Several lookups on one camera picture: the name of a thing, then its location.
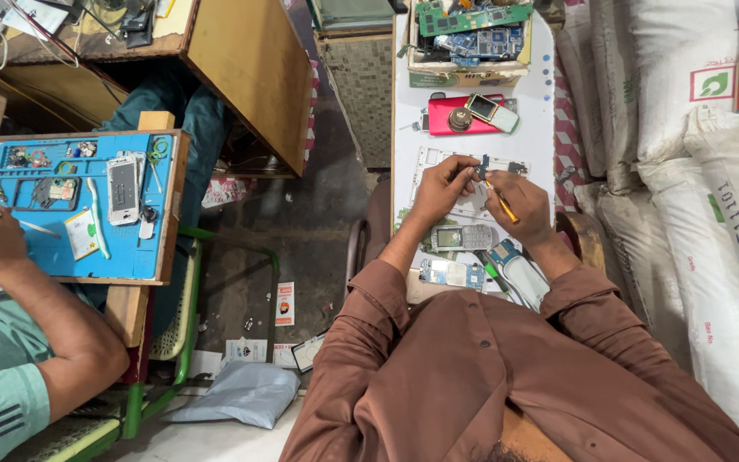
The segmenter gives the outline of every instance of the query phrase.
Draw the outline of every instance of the green screwdriver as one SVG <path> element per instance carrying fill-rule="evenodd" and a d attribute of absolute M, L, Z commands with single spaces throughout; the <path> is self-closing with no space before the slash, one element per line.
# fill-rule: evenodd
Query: green screwdriver
<path fill-rule="evenodd" d="M 498 270 L 495 268 L 495 262 L 493 261 L 492 257 L 489 257 L 488 252 L 486 250 L 476 250 L 472 253 L 474 253 L 475 256 L 478 257 L 478 260 L 480 260 L 481 264 L 484 265 L 484 269 L 486 270 L 487 274 L 489 274 L 489 276 L 494 279 L 494 281 L 498 284 L 498 287 L 501 288 L 501 291 L 504 293 L 509 293 L 509 285 L 507 284 L 506 279 L 498 274 Z"/>

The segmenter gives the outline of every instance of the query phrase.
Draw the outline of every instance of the man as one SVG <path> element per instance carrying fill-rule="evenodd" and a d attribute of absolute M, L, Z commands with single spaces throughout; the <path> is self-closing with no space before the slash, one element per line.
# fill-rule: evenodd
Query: man
<path fill-rule="evenodd" d="M 23 234 L 0 205 L 0 459 L 129 364 L 101 315 L 28 259 Z"/>
<path fill-rule="evenodd" d="M 351 281 L 282 460 L 739 462 L 734 422 L 569 251 L 547 193 L 516 174 L 487 180 L 520 222 L 491 189 L 487 209 L 549 280 L 541 313 L 473 290 L 407 310 L 416 247 L 479 181 L 477 164 L 454 155 L 426 170 L 410 214 Z"/>
<path fill-rule="evenodd" d="M 184 68 L 159 64 L 98 131 L 136 130 L 141 111 L 170 111 L 190 134 L 183 225 L 196 226 L 234 117 Z M 101 315 L 49 278 L 27 258 L 19 222 L 0 205 L 0 459 L 47 425 L 105 390 L 127 370 L 124 345 Z M 190 248 L 178 239 L 178 246 Z M 175 258 L 171 284 L 160 288 L 153 334 L 165 330 L 184 284 L 186 257 Z M 107 286 L 88 284 L 89 298 Z"/>

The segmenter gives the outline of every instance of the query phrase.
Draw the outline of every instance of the grey plastic bag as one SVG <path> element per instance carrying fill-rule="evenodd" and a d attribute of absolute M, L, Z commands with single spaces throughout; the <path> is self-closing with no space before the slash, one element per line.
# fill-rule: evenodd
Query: grey plastic bag
<path fill-rule="evenodd" d="M 272 430 L 301 383 L 295 373 L 272 364 L 231 361 L 204 396 L 161 419 L 196 422 L 237 418 L 244 424 Z"/>

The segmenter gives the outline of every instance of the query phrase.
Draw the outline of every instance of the green circuit board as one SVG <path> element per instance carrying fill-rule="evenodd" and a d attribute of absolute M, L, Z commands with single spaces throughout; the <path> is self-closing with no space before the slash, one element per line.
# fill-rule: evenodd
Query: green circuit board
<path fill-rule="evenodd" d="M 418 3 L 416 7 L 420 33 L 424 37 L 455 34 L 484 27 L 505 26 L 513 22 L 526 21 L 532 14 L 531 3 L 512 6 L 497 6 L 479 12 L 444 16 L 441 2 Z"/>

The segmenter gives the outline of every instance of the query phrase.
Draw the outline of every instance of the red phone case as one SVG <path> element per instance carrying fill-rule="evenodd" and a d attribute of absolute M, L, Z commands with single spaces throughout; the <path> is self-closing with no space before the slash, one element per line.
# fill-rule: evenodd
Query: red phone case
<path fill-rule="evenodd" d="M 496 100 L 495 102 L 504 105 L 506 99 L 503 95 L 486 95 L 489 100 Z M 449 125 L 446 123 L 446 118 L 449 117 L 449 113 L 455 108 L 462 108 L 467 103 L 469 96 L 461 96 L 458 98 L 440 98 L 437 100 L 429 100 L 429 134 L 430 135 L 473 135 L 475 133 L 498 133 L 500 130 L 489 125 L 485 121 L 478 120 L 477 118 L 472 119 L 472 127 L 469 130 L 458 133 L 452 131 Z"/>

